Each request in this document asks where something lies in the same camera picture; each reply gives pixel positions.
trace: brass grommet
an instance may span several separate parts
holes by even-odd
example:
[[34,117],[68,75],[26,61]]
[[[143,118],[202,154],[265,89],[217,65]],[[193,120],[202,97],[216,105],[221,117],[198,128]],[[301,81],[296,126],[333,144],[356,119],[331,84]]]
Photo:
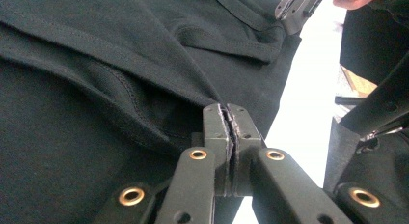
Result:
[[381,205],[381,202],[375,195],[371,194],[370,192],[357,187],[352,187],[349,189],[349,196],[351,198],[366,207],[369,208],[377,208]]
[[274,150],[270,150],[267,152],[267,157],[273,160],[283,160],[284,159],[284,155],[280,152],[274,151]]
[[203,150],[195,150],[190,153],[192,159],[204,159],[207,156],[207,152]]
[[145,197],[145,192],[139,187],[129,187],[124,189],[119,197],[119,202],[126,207],[140,203]]

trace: hole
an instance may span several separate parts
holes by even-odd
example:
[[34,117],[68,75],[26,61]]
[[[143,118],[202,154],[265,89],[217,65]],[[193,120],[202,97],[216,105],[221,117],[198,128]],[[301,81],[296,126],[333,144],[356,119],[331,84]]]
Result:
[[195,150],[192,153],[190,153],[190,157],[192,159],[204,159],[207,156],[207,152],[203,150]]
[[140,203],[145,197],[145,192],[139,187],[129,187],[124,189],[119,197],[119,202],[126,207]]
[[132,199],[137,198],[138,195],[139,195],[138,192],[132,191],[132,192],[129,192],[129,193],[127,193],[127,194],[125,195],[125,199],[126,199],[126,200],[132,200]]
[[202,153],[193,153],[193,156],[195,156],[195,157],[200,157],[202,155],[204,155],[204,154],[202,154]]
[[357,193],[357,197],[366,202],[369,202],[371,200],[370,197],[365,193]]
[[334,221],[332,220],[332,218],[325,214],[321,214],[318,217],[318,221],[319,223],[322,223],[322,224],[334,224]]
[[369,208],[377,208],[381,205],[376,196],[361,188],[350,188],[349,195],[355,202]]
[[284,155],[282,153],[273,150],[267,152],[267,157],[274,160],[284,159]]
[[396,110],[397,110],[398,108],[399,108],[399,107],[398,107],[394,102],[392,102],[392,101],[389,101],[389,102],[387,102],[387,103],[385,104],[385,110],[386,110],[387,112],[390,112],[390,113],[396,112]]
[[175,221],[177,224],[189,223],[192,217],[187,212],[179,212],[175,214]]

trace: finger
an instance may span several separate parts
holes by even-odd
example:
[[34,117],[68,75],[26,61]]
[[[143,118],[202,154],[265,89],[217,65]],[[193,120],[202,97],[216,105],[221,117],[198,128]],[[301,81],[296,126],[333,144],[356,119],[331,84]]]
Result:
[[368,4],[372,0],[333,0],[335,6],[345,8],[348,10],[356,10]]

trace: metal bracket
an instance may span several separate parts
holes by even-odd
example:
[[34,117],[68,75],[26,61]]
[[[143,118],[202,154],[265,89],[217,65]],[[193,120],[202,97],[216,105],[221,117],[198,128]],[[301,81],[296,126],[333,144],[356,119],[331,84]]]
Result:
[[182,153],[155,224],[213,223],[214,163],[210,149]]

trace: garment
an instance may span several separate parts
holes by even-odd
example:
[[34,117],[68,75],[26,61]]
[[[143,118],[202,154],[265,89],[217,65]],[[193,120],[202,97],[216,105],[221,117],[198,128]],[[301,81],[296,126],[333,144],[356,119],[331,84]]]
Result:
[[377,0],[348,11],[340,63],[380,84],[409,54],[409,0]]
[[300,42],[278,3],[0,0],[0,222],[91,222],[126,184],[154,191],[212,103],[265,135]]

